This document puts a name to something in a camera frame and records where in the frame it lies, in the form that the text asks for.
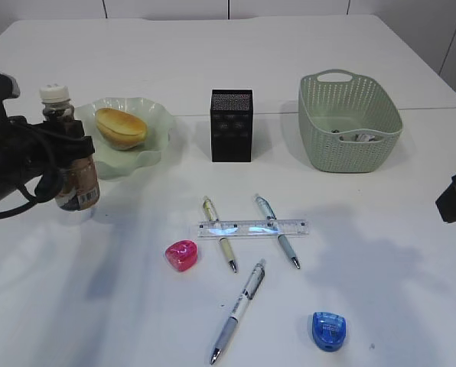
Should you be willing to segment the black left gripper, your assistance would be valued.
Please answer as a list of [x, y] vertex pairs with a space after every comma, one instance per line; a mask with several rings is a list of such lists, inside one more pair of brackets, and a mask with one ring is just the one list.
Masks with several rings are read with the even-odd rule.
[[78, 121], [31, 125], [23, 116], [11, 117], [0, 126], [0, 201], [15, 191], [27, 200], [11, 213], [52, 199], [94, 201], [94, 152]]

